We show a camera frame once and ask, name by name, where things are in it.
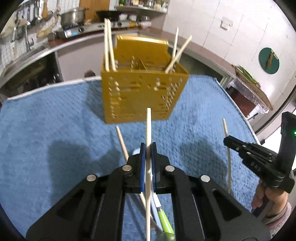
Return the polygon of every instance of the silver screw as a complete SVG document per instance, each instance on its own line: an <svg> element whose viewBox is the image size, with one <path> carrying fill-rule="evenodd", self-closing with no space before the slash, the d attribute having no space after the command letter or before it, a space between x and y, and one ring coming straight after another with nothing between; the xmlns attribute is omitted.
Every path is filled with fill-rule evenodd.
<svg viewBox="0 0 296 241"><path fill-rule="evenodd" d="M96 180L96 175L94 174L90 174L86 177L86 179L89 181L89 182L92 182L94 180Z"/></svg>
<svg viewBox="0 0 296 241"><path fill-rule="evenodd" d="M166 166L165 169L168 171L168 172L173 172L175 170L175 168L173 166Z"/></svg>
<svg viewBox="0 0 296 241"><path fill-rule="evenodd" d="M131 170L131 166L130 166L130 165L124 165L124 166L122 167L122 170L124 170L125 172L128 172L128 171Z"/></svg>
<svg viewBox="0 0 296 241"><path fill-rule="evenodd" d="M200 179L205 183L210 181L210 177L208 175L202 175Z"/></svg>

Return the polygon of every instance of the blue towel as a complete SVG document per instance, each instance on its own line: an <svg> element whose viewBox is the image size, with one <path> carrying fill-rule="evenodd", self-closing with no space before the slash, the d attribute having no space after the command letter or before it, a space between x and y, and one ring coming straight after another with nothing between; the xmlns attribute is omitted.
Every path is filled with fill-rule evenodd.
<svg viewBox="0 0 296 241"><path fill-rule="evenodd" d="M223 118L230 135L255 141L217 80L191 76L170 118L152 122L152 141L172 165L188 175L207 174L227 189ZM145 142L144 122L119 127L130 154ZM1 109L0 203L23 235L88 174L107 175L124 164L115 125L104 123L100 81L51 87ZM232 195L250 209L258 178L233 151L231 173ZM159 198L173 225L170 195ZM122 240L145 240L143 213L138 197L128 194Z"/></svg>

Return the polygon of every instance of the green handle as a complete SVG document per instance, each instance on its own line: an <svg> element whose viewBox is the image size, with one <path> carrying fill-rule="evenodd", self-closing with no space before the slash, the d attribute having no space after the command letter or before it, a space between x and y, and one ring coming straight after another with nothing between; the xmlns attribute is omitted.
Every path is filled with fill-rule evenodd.
<svg viewBox="0 0 296 241"><path fill-rule="evenodd" d="M170 225L170 222L169 222L167 216L165 215L165 212L163 210L158 211L158 216L159 216L161 225L163 227L163 231L165 233L174 234L172 226Z"/></svg>

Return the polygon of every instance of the wooden cutting board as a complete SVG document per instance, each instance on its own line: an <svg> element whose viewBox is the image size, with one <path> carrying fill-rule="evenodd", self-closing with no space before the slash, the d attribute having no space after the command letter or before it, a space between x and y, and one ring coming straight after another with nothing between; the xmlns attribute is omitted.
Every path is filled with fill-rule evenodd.
<svg viewBox="0 0 296 241"><path fill-rule="evenodd" d="M98 19L96 11L109 10L110 0L80 0L79 7L89 8L85 11L85 22Z"/></svg>

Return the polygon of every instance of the cooking pot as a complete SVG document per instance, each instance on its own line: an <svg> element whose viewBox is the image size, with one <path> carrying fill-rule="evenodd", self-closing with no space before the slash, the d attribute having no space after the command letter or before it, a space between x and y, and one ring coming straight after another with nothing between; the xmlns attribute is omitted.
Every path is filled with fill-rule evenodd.
<svg viewBox="0 0 296 241"><path fill-rule="evenodd" d="M73 8L70 11L61 14L61 26L77 25L84 22L85 10L88 8Z"/></svg>

